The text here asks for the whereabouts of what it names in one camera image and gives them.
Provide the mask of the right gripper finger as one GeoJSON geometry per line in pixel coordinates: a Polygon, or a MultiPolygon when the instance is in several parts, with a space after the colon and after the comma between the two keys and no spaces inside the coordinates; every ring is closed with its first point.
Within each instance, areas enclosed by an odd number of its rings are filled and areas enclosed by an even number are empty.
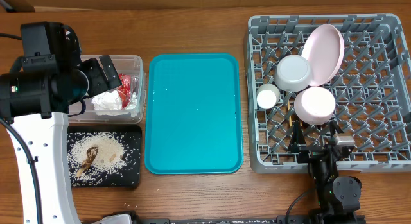
{"type": "Polygon", "coordinates": [[[335,134],[342,134],[344,132],[334,119],[329,121],[329,131],[331,137],[335,134]]]}
{"type": "Polygon", "coordinates": [[[299,121],[293,123],[292,137],[288,146],[289,151],[300,151],[305,147],[305,139],[302,134],[301,125],[299,121]]]}

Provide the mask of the red snack wrapper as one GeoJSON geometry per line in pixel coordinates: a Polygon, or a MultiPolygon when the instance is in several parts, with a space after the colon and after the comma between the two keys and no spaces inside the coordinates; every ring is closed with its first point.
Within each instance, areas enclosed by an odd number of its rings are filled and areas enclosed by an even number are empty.
{"type": "Polygon", "coordinates": [[[132,97],[132,77],[121,73],[119,78],[122,85],[117,88],[117,92],[122,101],[122,109],[125,109],[130,103],[130,99],[132,97]]]}

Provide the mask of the wooden chopstick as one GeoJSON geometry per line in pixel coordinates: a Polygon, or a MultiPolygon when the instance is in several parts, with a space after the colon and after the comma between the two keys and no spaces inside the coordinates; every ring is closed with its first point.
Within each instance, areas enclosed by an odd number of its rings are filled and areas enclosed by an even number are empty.
{"type": "Polygon", "coordinates": [[[292,123],[292,108],[290,105],[290,100],[287,101],[287,114],[288,114],[288,123],[289,123],[289,127],[292,127],[293,123],[292,123]]]}

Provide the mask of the white napkin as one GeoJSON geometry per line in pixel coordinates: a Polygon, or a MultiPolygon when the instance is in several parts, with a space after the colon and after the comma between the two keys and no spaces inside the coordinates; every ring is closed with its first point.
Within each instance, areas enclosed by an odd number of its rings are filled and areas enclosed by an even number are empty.
{"type": "Polygon", "coordinates": [[[131,117],[137,115],[137,94],[132,93],[129,102],[125,102],[126,107],[123,108],[124,94],[117,90],[112,92],[104,92],[92,98],[91,103],[99,116],[119,116],[130,114],[131,117]]]}

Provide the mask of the pink bowl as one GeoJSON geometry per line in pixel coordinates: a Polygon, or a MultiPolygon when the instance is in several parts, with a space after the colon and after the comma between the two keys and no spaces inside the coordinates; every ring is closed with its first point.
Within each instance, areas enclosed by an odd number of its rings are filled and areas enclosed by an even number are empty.
{"type": "Polygon", "coordinates": [[[327,123],[335,111],[333,94],[323,87],[310,87],[295,98],[294,109],[297,117],[309,125],[327,123]]]}

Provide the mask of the cream paper cup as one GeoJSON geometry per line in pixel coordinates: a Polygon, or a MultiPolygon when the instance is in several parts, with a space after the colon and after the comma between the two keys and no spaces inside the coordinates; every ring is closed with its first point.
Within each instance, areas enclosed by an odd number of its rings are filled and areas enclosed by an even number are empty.
{"type": "Polygon", "coordinates": [[[263,84],[257,90],[256,101],[260,108],[273,108],[280,98],[279,89],[273,84],[263,84]]]}

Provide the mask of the grey bowl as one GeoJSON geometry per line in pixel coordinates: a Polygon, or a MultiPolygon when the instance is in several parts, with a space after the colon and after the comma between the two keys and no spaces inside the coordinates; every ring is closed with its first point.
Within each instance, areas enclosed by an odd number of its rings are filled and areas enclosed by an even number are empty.
{"type": "Polygon", "coordinates": [[[309,62],[299,55],[282,58],[274,72],[274,83],[284,91],[299,92],[309,86],[313,73],[309,62]]]}

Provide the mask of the pink plate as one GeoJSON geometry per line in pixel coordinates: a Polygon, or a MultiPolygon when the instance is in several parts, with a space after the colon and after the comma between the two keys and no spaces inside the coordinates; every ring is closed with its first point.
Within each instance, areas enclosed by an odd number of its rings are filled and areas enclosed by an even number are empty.
{"type": "Polygon", "coordinates": [[[310,86],[329,82],[338,72],[344,57],[344,40],[341,33],[330,24],[316,28],[308,37],[301,56],[310,64],[310,86]]]}

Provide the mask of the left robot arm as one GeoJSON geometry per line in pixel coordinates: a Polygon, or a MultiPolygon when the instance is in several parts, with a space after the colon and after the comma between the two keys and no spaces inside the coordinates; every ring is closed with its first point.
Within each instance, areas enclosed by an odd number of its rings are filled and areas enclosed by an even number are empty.
{"type": "Polygon", "coordinates": [[[74,30],[21,26],[23,55],[1,76],[1,124],[12,140],[25,223],[78,223],[67,162],[69,106],[121,85],[107,55],[82,60],[74,30]]]}

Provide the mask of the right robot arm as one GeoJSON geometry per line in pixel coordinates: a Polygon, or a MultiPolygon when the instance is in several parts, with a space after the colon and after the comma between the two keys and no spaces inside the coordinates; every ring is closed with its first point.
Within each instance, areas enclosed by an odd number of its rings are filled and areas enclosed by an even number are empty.
{"type": "Polygon", "coordinates": [[[308,215],[296,219],[296,223],[348,224],[365,223],[363,216],[357,216],[360,209],[362,183],[356,177],[340,176],[337,162],[347,158],[354,150],[354,138],[345,134],[337,122],[329,122],[330,139],[323,145],[307,145],[303,137],[300,121],[293,122],[293,130],[288,152],[297,153],[297,162],[306,163],[308,173],[314,179],[315,186],[297,197],[289,206],[284,222],[291,223],[293,206],[307,194],[317,193],[318,209],[312,209],[308,215]]]}

